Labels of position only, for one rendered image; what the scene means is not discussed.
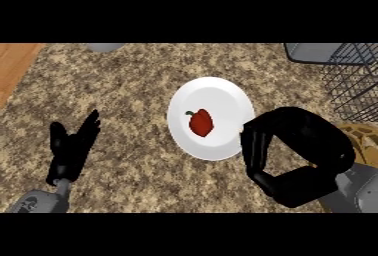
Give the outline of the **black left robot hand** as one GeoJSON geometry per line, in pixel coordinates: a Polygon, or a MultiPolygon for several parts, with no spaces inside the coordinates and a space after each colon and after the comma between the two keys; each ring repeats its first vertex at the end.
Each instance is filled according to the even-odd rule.
{"type": "Polygon", "coordinates": [[[49,124],[49,150],[52,159],[45,182],[55,186],[60,179],[73,182],[85,164],[86,155],[100,132],[98,112],[92,110],[78,131],[66,132],[58,122],[49,124]]]}

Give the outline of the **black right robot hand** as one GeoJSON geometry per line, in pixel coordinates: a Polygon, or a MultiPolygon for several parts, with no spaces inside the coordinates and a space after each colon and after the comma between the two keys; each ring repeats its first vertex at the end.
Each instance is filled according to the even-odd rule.
{"type": "Polygon", "coordinates": [[[337,190],[336,175],[349,169],[355,159],[346,135],[317,114],[298,107],[278,107],[243,124],[240,147],[246,176],[287,208],[337,190]],[[302,166],[278,176],[264,172],[272,137],[314,166],[302,166]]]}

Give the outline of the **yellow patterned placemat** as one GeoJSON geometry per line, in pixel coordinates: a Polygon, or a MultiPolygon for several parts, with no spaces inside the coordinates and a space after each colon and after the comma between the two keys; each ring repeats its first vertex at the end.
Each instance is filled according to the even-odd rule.
{"type": "Polygon", "coordinates": [[[337,128],[352,144],[354,162],[378,168],[378,125],[349,123],[339,124],[337,128]]]}

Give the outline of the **white round plate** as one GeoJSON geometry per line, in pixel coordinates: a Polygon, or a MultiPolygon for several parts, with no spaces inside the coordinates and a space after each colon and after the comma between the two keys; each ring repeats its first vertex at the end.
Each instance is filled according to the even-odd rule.
{"type": "Polygon", "coordinates": [[[240,152],[238,133],[255,117],[250,100],[234,83],[218,77],[200,77],[176,89],[166,109],[166,125],[176,146],[194,158],[224,160],[240,152]],[[205,137],[188,128],[185,111],[205,109],[213,129],[205,137]]]}

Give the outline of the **red bell pepper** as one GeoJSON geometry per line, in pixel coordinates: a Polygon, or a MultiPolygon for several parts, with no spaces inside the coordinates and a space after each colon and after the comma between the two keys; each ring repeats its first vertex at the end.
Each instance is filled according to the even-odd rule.
{"type": "Polygon", "coordinates": [[[185,111],[185,115],[190,116],[188,128],[190,131],[200,137],[205,137],[213,129],[212,119],[205,109],[199,109],[196,112],[185,111]]]}

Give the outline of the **grey tray with dark rim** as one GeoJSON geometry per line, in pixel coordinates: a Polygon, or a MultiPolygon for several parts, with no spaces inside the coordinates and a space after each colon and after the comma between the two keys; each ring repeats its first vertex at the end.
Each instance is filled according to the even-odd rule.
{"type": "Polygon", "coordinates": [[[295,63],[360,65],[361,57],[349,43],[284,43],[286,57],[295,63]]]}

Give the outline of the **grey rounded object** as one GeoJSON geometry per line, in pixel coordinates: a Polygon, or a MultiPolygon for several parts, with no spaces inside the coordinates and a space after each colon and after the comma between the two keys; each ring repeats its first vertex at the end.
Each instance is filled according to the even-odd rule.
{"type": "Polygon", "coordinates": [[[110,52],[123,46],[122,43],[88,43],[86,48],[92,52],[110,52]]]}

